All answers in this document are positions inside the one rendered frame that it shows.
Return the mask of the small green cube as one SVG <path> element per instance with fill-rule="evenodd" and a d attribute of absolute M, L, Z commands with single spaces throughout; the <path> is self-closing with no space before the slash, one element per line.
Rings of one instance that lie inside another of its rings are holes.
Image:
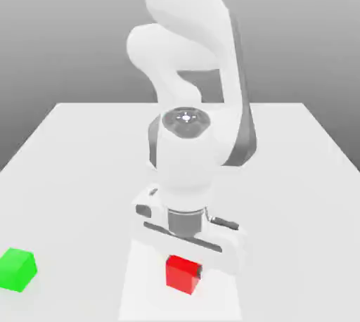
<path fill-rule="evenodd" d="M 32 252 L 10 247 L 0 257 L 0 288 L 22 292 L 36 274 Z"/>

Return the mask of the small red cube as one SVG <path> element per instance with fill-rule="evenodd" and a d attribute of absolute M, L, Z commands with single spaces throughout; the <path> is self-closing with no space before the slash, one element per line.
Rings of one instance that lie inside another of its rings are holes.
<path fill-rule="evenodd" d="M 170 255 L 165 264 L 166 285 L 192 295 L 200 280 L 196 277 L 199 263 Z"/>

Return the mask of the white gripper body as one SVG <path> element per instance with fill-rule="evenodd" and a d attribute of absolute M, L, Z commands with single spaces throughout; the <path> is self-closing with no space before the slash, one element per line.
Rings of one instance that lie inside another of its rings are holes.
<path fill-rule="evenodd" d="M 178 255 L 203 265 L 236 275 L 244 265 L 243 236 L 227 228 L 206 225 L 205 230 L 192 238 L 181 238 L 165 228 L 141 221 L 136 225 L 136 237 L 163 255 Z"/>

